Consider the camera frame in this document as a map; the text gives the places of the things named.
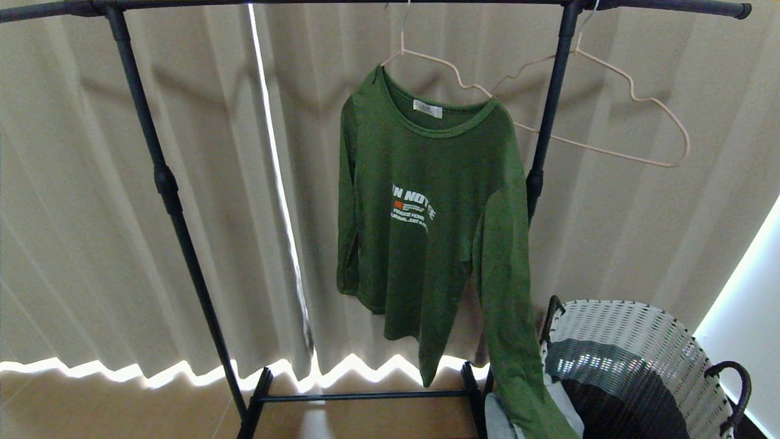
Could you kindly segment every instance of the shirt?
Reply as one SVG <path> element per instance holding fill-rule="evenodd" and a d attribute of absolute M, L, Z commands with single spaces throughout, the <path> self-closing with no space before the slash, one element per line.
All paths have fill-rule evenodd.
<path fill-rule="evenodd" d="M 423 100 L 378 66 L 341 124 L 339 290 L 385 314 L 389 340 L 419 341 L 427 387 L 474 276 L 509 418 L 529 439 L 576 437 L 544 388 L 525 178 L 503 106 Z"/>

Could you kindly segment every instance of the white clothing tag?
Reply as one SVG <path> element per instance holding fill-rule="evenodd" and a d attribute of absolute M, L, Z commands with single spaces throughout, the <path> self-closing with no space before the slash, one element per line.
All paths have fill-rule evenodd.
<path fill-rule="evenodd" d="M 415 99 L 414 102 L 412 103 L 412 107 L 416 111 L 424 112 L 425 114 L 429 116 L 433 116 L 436 119 L 441 119 L 441 107 L 428 105 L 425 102 L 418 101 L 417 99 Z"/>

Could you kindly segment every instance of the laundry basket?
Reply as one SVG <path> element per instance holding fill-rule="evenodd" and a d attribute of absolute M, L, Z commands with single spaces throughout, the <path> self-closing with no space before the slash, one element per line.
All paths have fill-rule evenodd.
<path fill-rule="evenodd" d="M 667 312 L 636 302 L 550 301 L 542 330 L 544 371 L 560 380 L 585 424 L 585 438 L 733 438 L 750 397 L 738 363 L 713 366 Z M 732 406 L 718 374 L 742 378 Z"/>

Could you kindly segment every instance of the brown floor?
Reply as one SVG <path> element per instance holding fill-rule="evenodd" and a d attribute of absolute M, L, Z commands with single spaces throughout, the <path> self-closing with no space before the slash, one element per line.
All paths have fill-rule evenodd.
<path fill-rule="evenodd" d="M 440 373 L 438 388 L 458 388 L 459 373 Z M 239 419 L 224 380 L 194 387 L 179 377 L 159 389 L 138 380 L 116 383 L 96 374 L 73 379 L 59 371 L 0 373 L 1 439 L 236 437 Z M 403 373 L 368 383 L 353 373 L 328 392 L 417 389 Z M 271 393 L 291 394 L 285 376 Z M 255 437 L 262 438 L 471 438 L 476 437 L 465 398 L 266 405 Z"/>

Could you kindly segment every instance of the clothing rack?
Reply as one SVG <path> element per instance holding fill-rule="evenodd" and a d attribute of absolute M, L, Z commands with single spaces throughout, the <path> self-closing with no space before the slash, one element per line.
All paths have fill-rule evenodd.
<path fill-rule="evenodd" d="M 390 0 L 391 2 L 406 2 L 406 0 Z M 569 50 L 574 36 L 577 16 L 584 9 L 593 9 L 597 4 L 598 10 L 614 9 L 618 7 L 634 7 L 646 9 L 666 9 L 672 11 L 696 12 L 710 15 L 730 16 L 738 20 L 748 17 L 751 6 L 748 3 L 719 2 L 712 0 L 415 0 L 415 3 L 511 3 L 511 4 L 546 4 L 563 6 L 561 26 L 558 32 L 558 48 L 555 52 L 555 61 L 552 67 L 550 86 L 547 100 L 544 104 L 541 127 L 537 139 L 534 164 L 526 179 L 528 192 L 528 216 L 533 217 L 537 200 L 541 195 L 544 183 L 544 159 L 550 143 L 552 124 L 555 120 L 555 112 L 558 108 L 558 99 L 561 94 L 563 76 L 566 72 L 566 62 L 569 58 Z M 444 398 L 466 397 L 469 400 L 473 414 L 474 424 L 480 439 L 487 438 L 484 421 L 484 395 L 493 387 L 492 372 L 487 375 L 484 394 L 480 393 L 477 382 L 472 374 L 471 365 L 466 362 L 461 369 L 464 388 L 451 391 L 405 391 L 405 392 L 374 392 L 362 394 L 312 394 L 312 395 L 268 395 L 271 388 L 273 375 L 266 367 L 257 383 L 254 393 L 247 406 L 239 389 L 236 374 L 230 364 L 225 339 L 219 326 L 214 305 L 208 293 L 203 272 L 200 269 L 197 254 L 193 246 L 190 232 L 184 218 L 182 203 L 178 196 L 178 186 L 173 172 L 168 168 L 160 147 L 157 131 L 154 128 L 149 104 L 144 86 L 138 73 L 133 47 L 130 42 L 130 33 L 125 21 L 125 11 L 134 9 L 154 9 L 199 5 L 238 5 L 238 4 L 321 4 L 321 3 L 384 3 L 380 0 L 65 0 L 60 2 L 28 5 L 16 8 L 0 10 L 0 23 L 32 20 L 49 16 L 103 16 L 108 19 L 114 39 L 119 49 L 119 57 L 125 70 L 127 84 L 133 103 L 136 107 L 141 130 L 144 132 L 147 148 L 154 166 L 154 183 L 158 193 L 162 196 L 165 210 L 171 216 L 176 237 L 179 239 L 187 269 L 190 271 L 195 292 L 200 300 L 208 329 L 217 349 L 222 367 L 225 370 L 225 378 L 232 393 L 233 400 L 241 418 L 239 439 L 249 439 L 254 435 L 257 422 L 260 419 L 263 406 L 266 402 L 302 402 L 302 401 L 332 401 L 354 399 L 386 399 L 386 398 Z"/>

